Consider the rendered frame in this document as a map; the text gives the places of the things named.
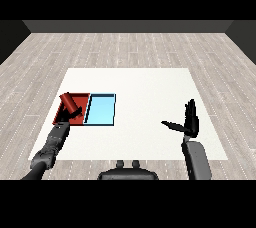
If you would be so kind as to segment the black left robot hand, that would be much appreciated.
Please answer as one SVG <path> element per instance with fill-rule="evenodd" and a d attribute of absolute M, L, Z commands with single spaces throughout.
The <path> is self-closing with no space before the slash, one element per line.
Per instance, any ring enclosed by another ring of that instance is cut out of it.
<path fill-rule="evenodd" d="M 70 113 L 66 107 L 59 114 L 59 122 L 70 122 L 72 119 L 76 119 L 82 115 L 82 107 L 79 107 L 73 113 Z"/>

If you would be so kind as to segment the light blue shallow open box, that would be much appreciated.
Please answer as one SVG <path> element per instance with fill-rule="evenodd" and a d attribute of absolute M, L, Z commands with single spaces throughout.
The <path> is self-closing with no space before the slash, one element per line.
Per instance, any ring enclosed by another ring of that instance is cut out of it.
<path fill-rule="evenodd" d="M 114 93 L 93 93 L 89 97 L 83 124 L 85 126 L 113 126 L 116 95 Z"/>

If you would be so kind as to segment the red can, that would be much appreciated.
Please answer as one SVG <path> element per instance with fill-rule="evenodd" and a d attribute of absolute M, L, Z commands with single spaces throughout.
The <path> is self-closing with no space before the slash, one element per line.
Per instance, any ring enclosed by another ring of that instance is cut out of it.
<path fill-rule="evenodd" d="M 62 100 L 62 102 L 64 103 L 64 106 L 67 108 L 67 110 L 70 114 L 75 114 L 78 112 L 79 108 L 76 105 L 76 103 L 74 102 L 74 100 L 69 92 L 61 94 L 60 99 Z"/>

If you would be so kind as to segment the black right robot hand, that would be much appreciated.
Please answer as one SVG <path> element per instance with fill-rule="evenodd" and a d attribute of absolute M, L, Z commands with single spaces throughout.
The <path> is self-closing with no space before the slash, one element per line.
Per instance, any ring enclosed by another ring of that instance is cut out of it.
<path fill-rule="evenodd" d="M 191 99 L 185 105 L 185 121 L 183 125 L 168 121 L 162 121 L 162 124 L 171 130 L 183 132 L 185 136 L 196 138 L 199 134 L 199 118 L 196 115 L 195 100 Z"/>

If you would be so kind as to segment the dark grey robot body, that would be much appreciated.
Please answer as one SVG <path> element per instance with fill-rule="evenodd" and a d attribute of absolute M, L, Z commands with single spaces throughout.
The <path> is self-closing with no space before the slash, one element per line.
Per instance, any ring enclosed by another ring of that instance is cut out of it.
<path fill-rule="evenodd" d="M 101 172 L 98 180 L 158 180 L 158 176 L 155 172 L 142 169 L 138 160 L 132 161 L 131 168 L 125 168 L 124 161 L 118 160 L 116 167 Z"/>

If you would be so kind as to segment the red shallow open box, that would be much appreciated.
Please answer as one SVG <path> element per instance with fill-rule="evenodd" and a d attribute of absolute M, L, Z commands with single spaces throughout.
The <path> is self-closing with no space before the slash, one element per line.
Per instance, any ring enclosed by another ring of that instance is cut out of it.
<path fill-rule="evenodd" d="M 53 124 L 67 121 L 71 126 L 82 126 L 89 101 L 89 93 L 63 93 Z"/>

